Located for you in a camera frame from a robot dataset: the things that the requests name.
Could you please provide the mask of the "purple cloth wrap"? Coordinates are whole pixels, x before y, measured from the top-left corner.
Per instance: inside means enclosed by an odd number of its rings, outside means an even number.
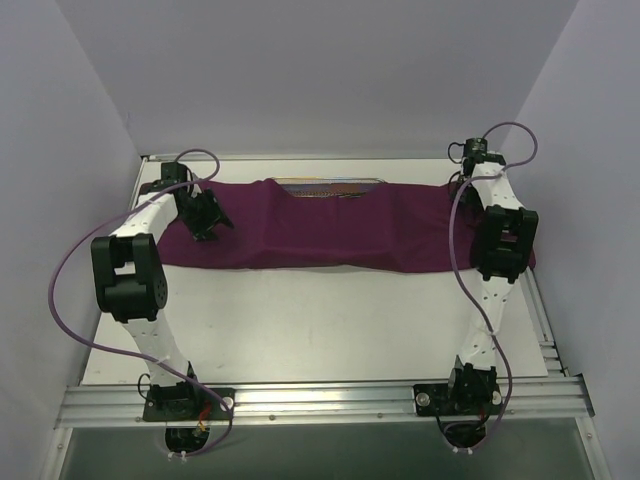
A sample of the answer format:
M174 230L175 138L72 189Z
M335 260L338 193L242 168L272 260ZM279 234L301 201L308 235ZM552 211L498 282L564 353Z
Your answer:
M384 183L358 198L297 198L274 180L209 182L235 228L217 226L216 241L196 242L176 220L158 242L166 265L200 269L273 269L348 265L400 273L451 269L446 186ZM472 269L479 220L457 213L459 269Z

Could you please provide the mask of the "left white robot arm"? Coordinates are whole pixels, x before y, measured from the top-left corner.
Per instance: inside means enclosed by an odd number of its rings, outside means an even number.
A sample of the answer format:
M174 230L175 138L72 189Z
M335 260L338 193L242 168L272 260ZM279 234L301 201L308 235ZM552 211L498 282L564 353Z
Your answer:
M176 220L197 242L215 240L219 225L234 227L213 191L197 182L189 167L164 162L160 178L139 197L122 225L94 238L90 250L100 310L133 338L151 385L171 388L166 408L179 419L190 419L200 411L202 395L185 384L195 374L164 314L168 283L158 251L159 240Z

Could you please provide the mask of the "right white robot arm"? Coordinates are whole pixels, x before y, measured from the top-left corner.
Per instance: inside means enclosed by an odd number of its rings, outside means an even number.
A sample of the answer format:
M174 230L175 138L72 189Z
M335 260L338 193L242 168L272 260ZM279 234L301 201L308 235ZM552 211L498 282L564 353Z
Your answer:
M450 214L448 243L454 275L473 305L473 313L443 391L447 406L464 413L480 397L490 397L496 390L496 360L501 354L497 334L511 291L529 266L539 215L518 200L506 167L499 163L472 164L467 160L461 178ZM454 246L457 209L467 193L477 195L481 209L469 254L470 266L478 275L477 294L471 293L460 276Z

